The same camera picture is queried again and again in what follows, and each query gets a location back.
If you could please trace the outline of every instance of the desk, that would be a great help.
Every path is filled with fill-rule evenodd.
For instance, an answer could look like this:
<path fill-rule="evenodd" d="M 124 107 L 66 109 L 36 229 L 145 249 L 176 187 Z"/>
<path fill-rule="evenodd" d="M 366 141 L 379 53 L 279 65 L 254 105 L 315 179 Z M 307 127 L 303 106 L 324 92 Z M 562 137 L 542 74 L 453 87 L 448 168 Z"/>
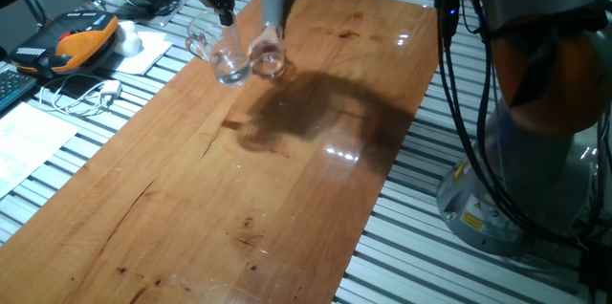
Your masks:
<path fill-rule="evenodd" d="M 191 61 L 0 249 L 0 302 L 331 301 L 435 33 L 431 8 L 296 0 L 282 80 L 225 88 Z"/>

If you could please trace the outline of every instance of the orange device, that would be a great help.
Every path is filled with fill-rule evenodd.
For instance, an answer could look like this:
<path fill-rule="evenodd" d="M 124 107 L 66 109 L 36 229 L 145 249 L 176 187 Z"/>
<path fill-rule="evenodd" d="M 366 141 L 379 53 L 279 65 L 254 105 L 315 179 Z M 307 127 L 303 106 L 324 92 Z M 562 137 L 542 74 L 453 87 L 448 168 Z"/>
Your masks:
<path fill-rule="evenodd" d="M 51 78 L 94 70 L 113 52 L 119 25 L 103 11 L 59 15 L 10 54 L 20 72 Z"/>

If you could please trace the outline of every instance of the drinking glass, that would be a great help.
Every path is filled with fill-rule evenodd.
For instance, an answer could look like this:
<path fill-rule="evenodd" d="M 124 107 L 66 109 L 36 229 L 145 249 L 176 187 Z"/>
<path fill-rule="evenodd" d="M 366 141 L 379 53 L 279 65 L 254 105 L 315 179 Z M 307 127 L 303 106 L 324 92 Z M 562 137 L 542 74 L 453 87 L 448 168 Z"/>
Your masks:
<path fill-rule="evenodd" d="M 282 40 L 277 42 L 262 41 L 253 52 L 256 54 L 251 62 L 252 71 L 259 76 L 275 79 L 285 72 L 285 48 Z"/>
<path fill-rule="evenodd" d="M 207 61 L 219 83 L 225 86 L 238 86 L 251 74 L 249 60 L 238 36 L 236 16 L 232 14 L 232 17 L 231 26 L 224 27 L 216 12 L 204 11 L 187 27 L 187 49 Z"/>

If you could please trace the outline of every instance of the scratch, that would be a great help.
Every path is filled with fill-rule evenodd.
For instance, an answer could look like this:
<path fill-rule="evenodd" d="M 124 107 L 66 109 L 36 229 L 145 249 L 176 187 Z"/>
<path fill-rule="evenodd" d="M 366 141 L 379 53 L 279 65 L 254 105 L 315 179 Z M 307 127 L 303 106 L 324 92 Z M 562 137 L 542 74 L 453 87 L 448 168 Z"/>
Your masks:
<path fill-rule="evenodd" d="M 338 33 L 338 37 L 340 38 L 353 38 L 353 36 L 361 36 L 359 33 L 353 32 L 353 31 L 342 31 L 340 33 Z"/>
<path fill-rule="evenodd" d="M 249 243 L 249 242 L 247 242 L 247 241 L 245 241 L 245 240 L 238 239 L 238 241 L 242 242 L 243 244 L 245 244 L 245 245 L 247 245 L 247 246 L 250 246 L 250 247 L 255 248 L 255 246 L 254 246 L 254 245 L 252 245 L 251 243 Z"/>
<path fill-rule="evenodd" d="M 256 295 L 254 295 L 253 293 L 248 292 L 248 291 L 245 291 L 245 290 L 243 290 L 243 289 L 241 289 L 241 288 L 234 288 L 234 289 L 235 289 L 235 290 L 237 290 L 237 291 L 239 291 L 239 292 L 241 292 L 241 293 L 246 294 L 247 296 L 249 296 L 250 298 L 255 299 L 256 301 L 261 301 L 261 299 L 262 299 L 261 297 L 258 297 L 258 296 L 256 296 Z"/>
<path fill-rule="evenodd" d="M 134 304 L 136 303 L 136 301 L 141 297 L 141 295 L 146 291 L 146 288 L 141 289 L 140 291 L 136 292 L 136 294 L 134 294 L 134 298 L 132 298 L 132 300 L 130 300 L 130 304 Z"/>
<path fill-rule="evenodd" d="M 217 140 L 217 138 L 219 138 L 219 134 L 221 133 L 221 127 L 219 127 L 217 129 L 217 133 L 214 134 L 214 137 L 212 137 L 212 140 L 208 143 L 208 147 L 206 150 L 204 150 L 204 153 L 202 154 L 202 159 L 204 158 L 204 156 L 207 154 L 207 152 L 210 150 L 210 147 L 212 146 L 212 144 L 214 143 L 214 141 Z"/>
<path fill-rule="evenodd" d="M 104 249 L 106 248 L 106 246 L 108 245 L 108 242 L 111 240 L 111 238 L 113 238 L 113 236 L 115 235 L 115 233 L 117 232 L 117 230 L 119 229 L 119 226 L 121 225 L 121 223 L 123 223 L 123 221 L 125 220 L 125 217 L 127 217 L 128 214 L 130 214 L 130 212 L 132 211 L 132 208 L 134 208 L 134 205 L 138 202 L 138 200 L 142 197 L 142 195 L 144 195 L 144 192 L 146 192 L 146 190 L 148 188 L 150 188 L 153 183 L 155 182 L 155 180 L 151 181 L 151 183 L 142 191 L 142 193 L 138 196 L 138 198 L 136 198 L 136 200 L 134 201 L 134 203 L 132 203 L 132 206 L 130 206 L 127 210 L 127 212 L 125 212 L 125 214 L 123 215 L 123 217 L 121 217 L 121 220 L 119 220 L 119 223 L 115 226 L 115 228 L 113 229 L 113 232 L 111 232 L 111 235 L 108 236 L 108 239 L 106 240 L 106 243 L 104 243 L 104 246 L 102 247 L 102 249 L 99 251 L 98 256 L 100 256 L 102 254 L 102 252 L 104 251 Z"/>
<path fill-rule="evenodd" d="M 113 236 L 115 235 L 115 233 L 117 232 L 117 230 L 119 229 L 119 226 L 121 225 L 121 223 L 123 223 L 123 221 L 125 220 L 125 217 L 127 217 L 128 214 L 130 214 L 130 211 L 132 210 L 132 208 L 134 208 L 134 205 L 136 204 L 136 202 L 142 197 L 142 195 L 144 194 L 144 192 L 146 192 L 148 190 L 149 187 L 151 187 L 153 185 L 153 183 L 155 182 L 155 180 L 151 181 L 151 183 L 142 191 L 142 193 L 138 196 L 138 198 L 136 198 L 136 200 L 134 201 L 134 203 L 132 203 L 132 206 L 130 206 L 130 208 L 127 210 L 127 212 L 125 212 L 125 214 L 123 215 L 123 217 L 121 217 L 121 219 L 119 220 L 119 222 L 117 223 L 117 225 L 115 226 L 115 228 L 113 229 L 113 232 L 111 232 L 110 236 L 108 236 L 108 239 L 106 240 L 106 242 L 104 242 L 104 245 L 102 246 L 102 248 L 99 250 L 98 253 L 98 257 L 96 259 L 99 258 L 100 255 L 102 255 L 102 253 L 104 252 L 104 250 L 106 249 L 106 247 L 108 246 L 108 242 L 110 242 L 111 238 L 113 238 Z M 89 277 L 89 272 L 83 276 L 82 280 L 80 281 L 80 283 L 78 284 L 78 286 L 76 287 L 76 291 L 75 293 L 77 293 L 80 288 L 83 286 L 83 283 L 85 282 L 85 280 L 87 280 L 87 278 Z"/>

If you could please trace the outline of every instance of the glass mug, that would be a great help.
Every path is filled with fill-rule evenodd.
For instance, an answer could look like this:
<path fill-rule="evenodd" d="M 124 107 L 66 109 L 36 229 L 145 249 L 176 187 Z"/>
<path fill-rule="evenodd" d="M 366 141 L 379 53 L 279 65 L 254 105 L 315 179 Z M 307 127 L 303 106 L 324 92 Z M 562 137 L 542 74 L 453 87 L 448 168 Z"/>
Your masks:
<path fill-rule="evenodd" d="M 238 36 L 236 16 L 232 14 L 232 17 L 231 26 L 224 27 L 216 12 L 200 13 L 189 23 L 185 42 L 193 55 L 210 64 L 219 83 L 225 86 L 241 85 L 251 74 L 249 59 Z"/>

